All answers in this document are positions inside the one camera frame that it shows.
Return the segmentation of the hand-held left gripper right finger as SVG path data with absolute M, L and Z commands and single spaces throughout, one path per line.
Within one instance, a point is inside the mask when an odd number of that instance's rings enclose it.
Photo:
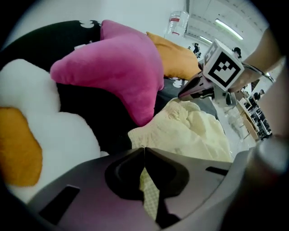
M 227 162 L 144 150 L 145 168 L 158 192 L 157 215 L 145 228 L 220 228 L 229 205 L 216 198 L 231 167 Z

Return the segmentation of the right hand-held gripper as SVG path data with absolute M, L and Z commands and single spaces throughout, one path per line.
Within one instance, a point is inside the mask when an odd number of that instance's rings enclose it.
M 201 72 L 194 75 L 178 94 L 178 99 L 188 101 L 212 97 L 219 106 L 235 106 L 237 99 L 228 90 L 244 71 L 234 53 L 215 39 L 203 59 Z

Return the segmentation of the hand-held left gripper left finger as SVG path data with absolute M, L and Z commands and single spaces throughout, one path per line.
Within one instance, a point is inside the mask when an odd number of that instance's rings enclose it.
M 106 169 L 131 158 L 144 160 L 144 149 L 83 162 L 41 189 L 28 207 L 53 231 L 158 231 L 141 200 L 120 198 L 108 187 Z

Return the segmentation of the cream cloth garment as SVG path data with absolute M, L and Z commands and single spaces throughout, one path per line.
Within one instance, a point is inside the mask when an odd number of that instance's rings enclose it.
M 132 148 L 157 148 L 210 161 L 231 162 L 221 123 L 191 101 L 170 100 L 145 126 L 128 132 Z

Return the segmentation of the person's right forearm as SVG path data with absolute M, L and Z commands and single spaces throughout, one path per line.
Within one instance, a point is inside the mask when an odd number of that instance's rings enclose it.
M 263 73 L 268 73 L 275 69 L 284 57 L 285 55 L 281 52 L 271 28 L 268 27 L 264 31 L 257 48 L 244 60 L 244 63 L 257 68 Z

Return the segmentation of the person's right hand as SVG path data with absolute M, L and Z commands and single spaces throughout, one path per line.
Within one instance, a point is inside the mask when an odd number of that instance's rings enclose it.
M 238 92 L 243 87 L 247 86 L 249 83 L 252 83 L 260 78 L 260 74 L 251 70 L 245 69 L 244 72 L 239 76 L 239 78 L 234 82 L 231 88 L 228 90 L 229 92 Z

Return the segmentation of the orange square cushion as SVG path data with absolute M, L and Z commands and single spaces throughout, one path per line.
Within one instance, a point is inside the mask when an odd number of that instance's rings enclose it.
M 190 80 L 200 72 L 197 57 L 192 51 L 150 32 L 146 34 L 160 54 L 165 77 Z

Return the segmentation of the wooden table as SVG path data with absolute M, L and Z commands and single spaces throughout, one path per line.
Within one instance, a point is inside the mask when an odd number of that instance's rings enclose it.
M 245 106 L 237 100 L 237 109 L 240 112 L 240 116 L 243 119 L 243 124 L 246 127 L 248 133 L 253 137 L 255 141 L 259 140 L 259 128 L 256 125 L 255 121 L 251 118 L 249 111 Z

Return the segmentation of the white flower pillow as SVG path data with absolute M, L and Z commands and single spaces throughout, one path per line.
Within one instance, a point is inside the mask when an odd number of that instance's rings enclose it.
M 42 148 L 38 182 L 27 187 L 9 186 L 24 203 L 76 165 L 107 155 L 81 116 L 60 111 L 57 86 L 49 73 L 23 59 L 0 70 L 0 106 L 19 109 Z

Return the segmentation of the clear water bottle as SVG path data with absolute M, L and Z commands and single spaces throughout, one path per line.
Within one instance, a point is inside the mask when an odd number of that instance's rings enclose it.
M 189 14 L 186 11 L 173 11 L 170 18 L 167 33 L 184 36 L 189 20 Z

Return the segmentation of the black white patterned sofa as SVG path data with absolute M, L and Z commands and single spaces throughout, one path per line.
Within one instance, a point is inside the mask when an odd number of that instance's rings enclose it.
M 79 21 L 65 21 L 31 31 L 0 52 L 0 67 L 4 67 L 11 61 L 23 59 L 50 71 L 56 61 L 75 49 L 98 42 L 101 24 L 91 21 L 89 27 L 86 28 Z M 163 80 L 164 87 L 157 92 L 154 116 L 170 100 L 177 98 L 178 89 L 173 86 L 172 80 L 165 76 Z M 95 134 L 102 150 L 114 154 L 132 148 L 128 132 L 142 126 L 138 126 L 132 120 L 117 96 L 101 88 L 57 82 L 56 85 L 60 96 L 61 111 L 83 117 Z M 202 111 L 218 119 L 216 110 L 208 98 L 195 99 L 192 102 L 197 104 Z

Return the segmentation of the pink star pillow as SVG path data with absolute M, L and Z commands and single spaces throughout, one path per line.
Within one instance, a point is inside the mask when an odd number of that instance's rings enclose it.
M 152 120 L 157 92 L 164 87 L 162 60 L 152 40 L 111 20 L 102 21 L 98 42 L 56 61 L 50 75 L 57 83 L 114 94 L 138 126 Z

